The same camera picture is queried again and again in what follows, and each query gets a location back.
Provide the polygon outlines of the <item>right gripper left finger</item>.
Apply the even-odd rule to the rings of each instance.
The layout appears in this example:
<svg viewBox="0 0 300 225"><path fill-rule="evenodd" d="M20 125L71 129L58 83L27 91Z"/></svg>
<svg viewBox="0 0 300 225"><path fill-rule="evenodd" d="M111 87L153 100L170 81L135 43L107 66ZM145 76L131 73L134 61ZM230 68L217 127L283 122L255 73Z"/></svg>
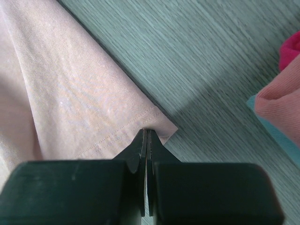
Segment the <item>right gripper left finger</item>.
<svg viewBox="0 0 300 225"><path fill-rule="evenodd" d="M145 215L147 132L113 159L28 161L0 194L3 225L139 225Z"/></svg>

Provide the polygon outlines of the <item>pink printed t shirt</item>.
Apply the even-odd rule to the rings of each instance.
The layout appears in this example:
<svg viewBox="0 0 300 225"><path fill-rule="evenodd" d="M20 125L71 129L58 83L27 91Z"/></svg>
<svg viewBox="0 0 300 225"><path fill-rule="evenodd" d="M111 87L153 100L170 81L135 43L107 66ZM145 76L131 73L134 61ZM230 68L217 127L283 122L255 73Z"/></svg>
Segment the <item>pink printed t shirt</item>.
<svg viewBox="0 0 300 225"><path fill-rule="evenodd" d="M55 0L0 3L0 182L25 161L113 158L176 126Z"/></svg>

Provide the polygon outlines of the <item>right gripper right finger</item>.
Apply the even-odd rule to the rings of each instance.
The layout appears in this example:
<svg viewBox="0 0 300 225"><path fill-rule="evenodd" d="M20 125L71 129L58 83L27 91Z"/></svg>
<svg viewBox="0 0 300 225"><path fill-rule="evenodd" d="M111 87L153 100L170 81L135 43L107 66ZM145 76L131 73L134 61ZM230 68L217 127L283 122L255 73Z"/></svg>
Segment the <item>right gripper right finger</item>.
<svg viewBox="0 0 300 225"><path fill-rule="evenodd" d="M147 131L149 215L156 225L281 225L267 173L252 163L187 163Z"/></svg>

